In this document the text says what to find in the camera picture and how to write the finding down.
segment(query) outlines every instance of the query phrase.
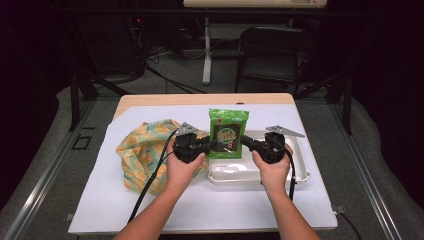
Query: metal clip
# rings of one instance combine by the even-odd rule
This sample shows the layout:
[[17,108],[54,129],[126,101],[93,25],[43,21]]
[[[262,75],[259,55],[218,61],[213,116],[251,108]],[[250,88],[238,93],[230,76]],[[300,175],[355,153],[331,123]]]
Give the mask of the metal clip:
[[290,135],[290,136],[302,137],[302,138],[305,137],[305,135],[303,135],[303,134],[297,133],[297,132],[289,130],[287,128],[283,128],[280,125],[267,127],[266,130],[271,131],[271,132],[275,132],[275,133],[278,133],[278,134],[283,134],[283,135]]
[[175,136],[186,135],[189,133],[193,133],[195,131],[197,131],[197,128],[191,126],[190,124],[186,122],[183,122],[183,124],[180,125],[177,132],[175,133]]

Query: fingers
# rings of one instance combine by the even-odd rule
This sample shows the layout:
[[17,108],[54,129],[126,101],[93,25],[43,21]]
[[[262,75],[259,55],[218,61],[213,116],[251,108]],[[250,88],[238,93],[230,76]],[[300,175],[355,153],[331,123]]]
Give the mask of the fingers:
[[169,154],[169,153],[171,153],[171,152],[173,152],[173,151],[174,151],[174,143],[175,143],[175,140],[174,140],[174,139],[171,139],[171,140],[169,141],[168,146],[167,146],[167,148],[166,148],[166,153],[167,153],[167,154]]
[[[169,142],[168,147],[166,148],[166,152],[168,154],[168,162],[169,161],[179,161],[181,163],[183,163],[183,161],[181,161],[180,159],[177,158],[177,156],[174,153],[174,149],[173,149],[173,145],[174,142]],[[205,153],[200,153],[196,159],[194,159],[192,162],[189,163],[184,163],[184,167],[187,166],[189,169],[192,169],[193,171],[196,170],[197,168],[199,168],[203,162],[205,161],[206,158],[206,154]]]
[[259,170],[262,170],[264,165],[267,164],[266,162],[264,162],[261,155],[259,155],[259,153],[255,150],[252,151],[252,157],[253,157],[253,162],[256,164]]

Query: yellow patterned bag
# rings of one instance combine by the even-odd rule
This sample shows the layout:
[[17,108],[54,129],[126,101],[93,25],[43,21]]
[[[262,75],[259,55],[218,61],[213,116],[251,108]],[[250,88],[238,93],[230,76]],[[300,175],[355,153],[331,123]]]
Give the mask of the yellow patterned bag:
[[[141,193],[156,170],[166,140],[173,131],[178,129],[179,125],[172,119],[152,123],[144,122],[125,137],[116,152],[122,159],[124,184],[127,188]],[[209,135],[204,131],[197,131],[196,134],[198,138]],[[207,169],[208,163],[205,161],[194,176]],[[150,186],[149,193],[157,196],[165,189],[166,183],[166,163],[164,162]]]

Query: white table surface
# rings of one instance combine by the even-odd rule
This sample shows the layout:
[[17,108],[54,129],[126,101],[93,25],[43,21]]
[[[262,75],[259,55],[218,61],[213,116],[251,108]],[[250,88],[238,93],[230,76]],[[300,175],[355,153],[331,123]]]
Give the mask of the white table surface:
[[[117,233],[127,223],[138,194],[124,186],[121,158],[116,147],[143,122],[173,119],[209,131],[209,108],[242,109],[250,112],[246,130],[263,131],[281,125],[306,135],[299,138],[308,180],[294,193],[294,203],[315,229],[334,229],[337,219],[315,161],[307,133],[294,104],[254,105],[173,105],[130,107],[116,118],[106,132],[96,164],[75,212],[69,233]],[[139,211],[152,200],[145,196]],[[263,189],[227,188],[207,180],[207,173],[197,176],[176,204],[164,233],[207,233],[275,231],[277,225],[271,204]]]

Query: forearm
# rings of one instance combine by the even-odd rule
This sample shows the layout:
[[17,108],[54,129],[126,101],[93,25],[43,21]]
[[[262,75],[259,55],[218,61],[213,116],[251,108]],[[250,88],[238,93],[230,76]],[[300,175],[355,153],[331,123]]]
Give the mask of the forearm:
[[172,190],[162,192],[115,239],[158,239],[181,194]]
[[286,194],[268,194],[283,240],[320,239]]

